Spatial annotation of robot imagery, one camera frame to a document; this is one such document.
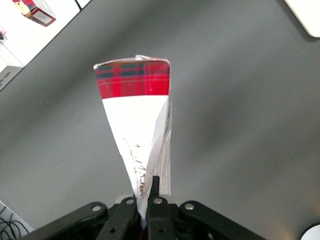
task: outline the tartan pattern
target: tartan pattern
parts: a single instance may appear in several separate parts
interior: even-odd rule
[[[102,65],[95,75],[102,99],[169,95],[170,65],[165,61]]]
[[[36,4],[32,0],[12,0],[14,3],[22,2],[29,8],[30,12],[36,8]]]

